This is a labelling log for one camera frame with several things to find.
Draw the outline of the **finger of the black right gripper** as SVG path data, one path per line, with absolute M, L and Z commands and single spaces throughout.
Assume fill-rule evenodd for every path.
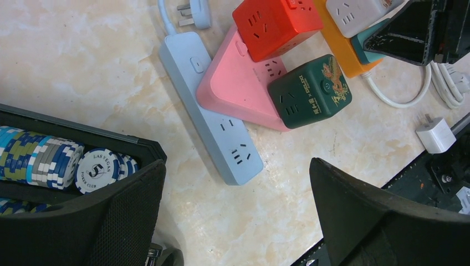
M 434 60 L 439 1 L 408 1 L 363 43 L 379 53 L 418 66 Z

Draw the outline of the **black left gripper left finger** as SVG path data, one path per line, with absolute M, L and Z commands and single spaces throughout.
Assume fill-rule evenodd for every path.
M 163 160 L 87 195 L 1 182 L 1 197 L 46 203 L 1 217 L 2 265 L 144 265 L 166 176 Z

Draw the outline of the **white cube socket adapter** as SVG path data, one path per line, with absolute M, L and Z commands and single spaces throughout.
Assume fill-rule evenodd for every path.
M 351 38 L 403 4 L 404 0 L 327 0 L 339 31 Z

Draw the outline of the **pink triangular power strip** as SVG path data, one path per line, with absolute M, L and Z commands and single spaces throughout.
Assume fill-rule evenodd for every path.
M 196 90 L 205 109 L 286 132 L 268 84 L 287 73 L 281 57 L 254 62 L 233 24 Z

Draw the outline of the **red cube socket adapter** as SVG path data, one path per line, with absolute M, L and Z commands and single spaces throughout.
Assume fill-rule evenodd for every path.
M 324 27 L 307 0 L 245 0 L 232 17 L 255 62 L 285 54 Z

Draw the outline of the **dark green cube adapter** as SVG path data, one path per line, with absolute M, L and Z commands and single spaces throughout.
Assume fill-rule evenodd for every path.
M 353 99 L 338 61 L 331 54 L 306 62 L 272 81 L 268 93 L 289 129 L 329 119 Z

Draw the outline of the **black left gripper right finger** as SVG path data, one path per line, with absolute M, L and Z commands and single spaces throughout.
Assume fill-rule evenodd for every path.
M 413 202 L 321 158 L 310 182 L 332 265 L 468 265 L 469 216 Z

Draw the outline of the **orange power strip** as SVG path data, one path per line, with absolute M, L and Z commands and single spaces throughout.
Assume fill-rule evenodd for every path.
M 383 59 L 369 64 L 361 64 L 349 38 L 345 38 L 339 31 L 326 8 L 326 0 L 313 0 L 324 25 L 321 33 L 327 42 L 332 54 L 338 61 L 344 75 L 354 78 L 379 65 Z

